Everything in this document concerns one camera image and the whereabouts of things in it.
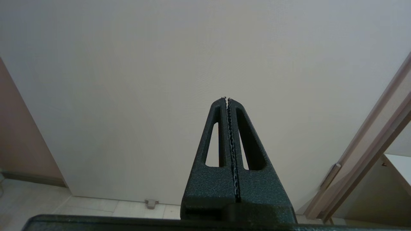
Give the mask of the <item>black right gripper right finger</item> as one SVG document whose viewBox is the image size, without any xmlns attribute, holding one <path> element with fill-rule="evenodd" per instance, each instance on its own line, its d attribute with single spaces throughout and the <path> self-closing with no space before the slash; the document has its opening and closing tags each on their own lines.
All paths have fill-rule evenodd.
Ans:
<svg viewBox="0 0 411 231">
<path fill-rule="evenodd" d="M 236 222 L 296 222 L 294 208 L 242 104 L 227 105 L 235 202 L 227 219 Z"/>
</svg>

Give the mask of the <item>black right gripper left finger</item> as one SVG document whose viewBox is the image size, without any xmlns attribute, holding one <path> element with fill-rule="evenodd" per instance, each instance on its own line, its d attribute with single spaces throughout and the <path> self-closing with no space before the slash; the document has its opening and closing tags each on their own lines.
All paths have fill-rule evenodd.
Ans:
<svg viewBox="0 0 411 231">
<path fill-rule="evenodd" d="M 225 98 L 211 104 L 180 208 L 182 220 L 221 220 L 224 208 L 238 199 L 235 157 L 229 138 Z M 218 126 L 218 166 L 206 164 L 214 125 Z"/>
</svg>

